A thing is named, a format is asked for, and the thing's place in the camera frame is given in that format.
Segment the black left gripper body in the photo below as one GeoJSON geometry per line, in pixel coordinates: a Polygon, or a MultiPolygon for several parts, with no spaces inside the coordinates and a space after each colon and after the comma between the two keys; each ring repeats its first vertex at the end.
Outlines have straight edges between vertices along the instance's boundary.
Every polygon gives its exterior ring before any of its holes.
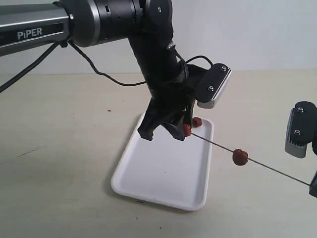
{"type": "Polygon", "coordinates": [[[143,62],[143,76],[150,90],[151,98],[172,104],[173,111],[187,104],[194,104],[194,88],[206,70],[194,64],[185,67],[176,59],[146,60],[143,62]]]}

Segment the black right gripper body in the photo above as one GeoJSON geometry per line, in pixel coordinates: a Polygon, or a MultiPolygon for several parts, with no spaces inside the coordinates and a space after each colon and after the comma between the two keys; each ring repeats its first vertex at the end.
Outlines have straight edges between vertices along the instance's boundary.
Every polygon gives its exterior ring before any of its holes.
{"type": "Polygon", "coordinates": [[[311,140],[309,140],[307,142],[307,144],[311,144],[312,146],[312,151],[314,152],[315,155],[317,155],[317,139],[316,138],[313,138],[311,140]]]}

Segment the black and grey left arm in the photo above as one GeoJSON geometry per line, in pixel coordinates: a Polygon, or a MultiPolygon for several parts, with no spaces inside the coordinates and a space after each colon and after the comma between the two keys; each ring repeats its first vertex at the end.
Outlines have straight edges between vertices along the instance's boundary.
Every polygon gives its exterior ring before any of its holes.
{"type": "Polygon", "coordinates": [[[48,45],[38,59],[0,89],[8,89],[39,65],[56,47],[84,47],[127,39],[147,84],[151,100],[138,128],[152,140],[163,126],[183,141],[192,133],[194,95],[187,64],[176,51],[169,0],[57,0],[47,4],[0,8],[0,54],[48,45]]]}

